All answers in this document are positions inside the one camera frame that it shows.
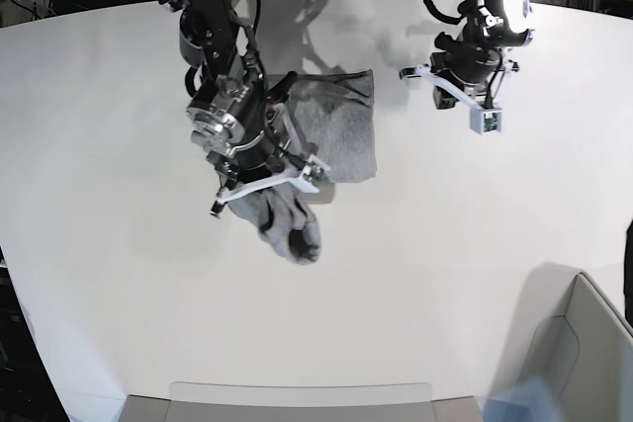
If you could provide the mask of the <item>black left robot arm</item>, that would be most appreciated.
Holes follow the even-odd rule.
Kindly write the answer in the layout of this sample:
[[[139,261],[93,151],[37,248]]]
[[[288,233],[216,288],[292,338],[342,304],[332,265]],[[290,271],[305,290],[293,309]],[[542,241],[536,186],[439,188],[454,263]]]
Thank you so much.
[[[430,71],[492,108],[493,84],[502,80],[507,52],[532,41],[530,0],[464,0],[456,16],[440,12],[432,0],[423,3],[434,19],[463,26],[456,38],[446,33],[435,38]]]

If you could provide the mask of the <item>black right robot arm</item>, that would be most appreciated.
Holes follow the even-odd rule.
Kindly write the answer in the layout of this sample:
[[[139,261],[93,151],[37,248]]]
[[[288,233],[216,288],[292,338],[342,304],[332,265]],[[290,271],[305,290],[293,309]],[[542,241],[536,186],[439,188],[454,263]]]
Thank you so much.
[[[266,70],[253,24],[234,0],[158,0],[180,15],[179,48],[189,66],[186,114],[198,144],[226,187],[270,178],[306,161],[276,126]]]

